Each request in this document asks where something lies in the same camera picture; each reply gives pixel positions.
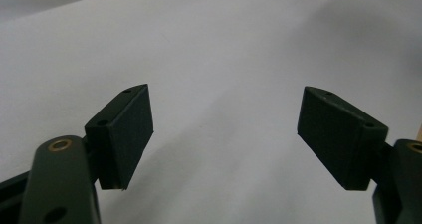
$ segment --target white surface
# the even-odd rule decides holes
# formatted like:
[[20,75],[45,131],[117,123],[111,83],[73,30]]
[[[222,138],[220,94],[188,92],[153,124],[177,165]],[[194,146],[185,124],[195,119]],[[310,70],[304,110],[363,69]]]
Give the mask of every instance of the white surface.
[[296,135],[306,85],[414,138],[422,0],[85,0],[0,24],[0,180],[148,83],[155,134],[107,223],[375,223]]

